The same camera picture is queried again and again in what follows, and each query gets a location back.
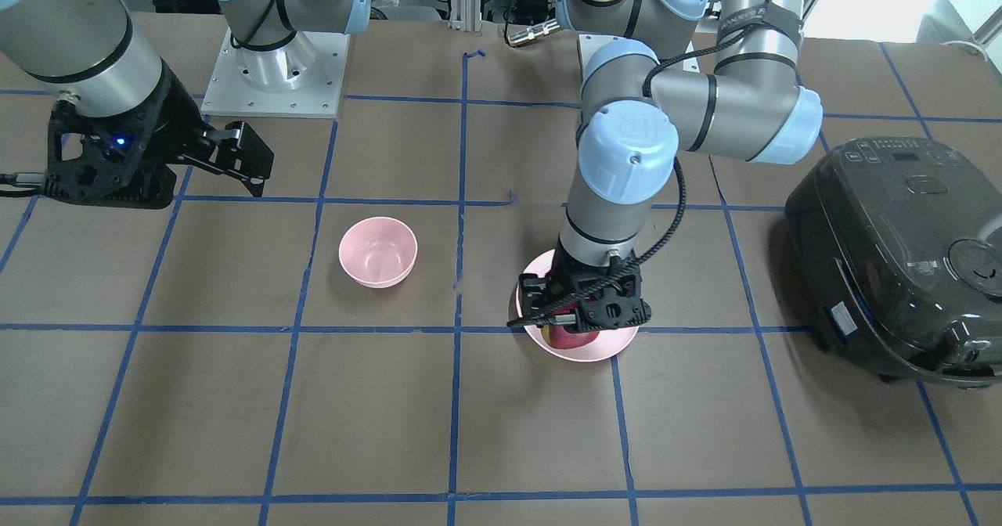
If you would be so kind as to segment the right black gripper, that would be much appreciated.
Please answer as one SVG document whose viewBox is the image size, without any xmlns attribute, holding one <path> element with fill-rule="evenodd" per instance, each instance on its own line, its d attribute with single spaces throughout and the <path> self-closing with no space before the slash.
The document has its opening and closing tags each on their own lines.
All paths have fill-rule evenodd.
<svg viewBox="0 0 1002 526">
<path fill-rule="evenodd" d="M 228 176 L 261 197 L 273 166 L 272 149 L 250 124 L 208 125 L 168 67 L 146 100 L 118 115 L 88 118 L 58 101 L 47 142 L 41 194 L 75 205 L 165 208 L 178 180 L 171 164 Z"/>
</svg>

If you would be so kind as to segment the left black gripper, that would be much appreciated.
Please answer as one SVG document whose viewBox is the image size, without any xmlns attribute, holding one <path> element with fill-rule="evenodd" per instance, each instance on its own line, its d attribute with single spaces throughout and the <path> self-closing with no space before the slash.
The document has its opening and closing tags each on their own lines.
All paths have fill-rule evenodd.
<svg viewBox="0 0 1002 526">
<path fill-rule="evenodd" d="M 640 266 L 652 253 L 609 256 L 608 265 L 576 261 L 563 248 L 526 266 L 517 283 L 517 326 L 566 326 L 572 333 L 643 326 L 652 316 L 641 297 Z"/>
</svg>

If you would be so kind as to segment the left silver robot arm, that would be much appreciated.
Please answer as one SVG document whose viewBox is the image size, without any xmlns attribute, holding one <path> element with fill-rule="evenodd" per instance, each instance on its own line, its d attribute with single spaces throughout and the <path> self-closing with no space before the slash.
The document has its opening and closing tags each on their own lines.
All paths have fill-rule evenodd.
<svg viewBox="0 0 1002 526">
<path fill-rule="evenodd" d="M 559 27 L 609 36 L 584 63 L 576 169 L 551 269 L 522 274 L 511 327 L 569 333 L 647 323 L 640 266 L 686 211 L 679 155 L 795 164 L 820 132 L 798 83 L 804 0 L 720 0 L 708 73 L 690 39 L 712 0 L 556 0 Z"/>
</svg>

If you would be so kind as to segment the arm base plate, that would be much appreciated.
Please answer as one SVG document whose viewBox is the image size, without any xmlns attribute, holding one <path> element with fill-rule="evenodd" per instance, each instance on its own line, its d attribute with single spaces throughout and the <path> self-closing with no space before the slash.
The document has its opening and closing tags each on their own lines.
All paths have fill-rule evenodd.
<svg viewBox="0 0 1002 526">
<path fill-rule="evenodd" d="M 205 88 L 204 115 L 335 119 L 348 56 L 347 34 L 300 31 L 269 52 L 237 49 L 230 33 Z"/>
</svg>

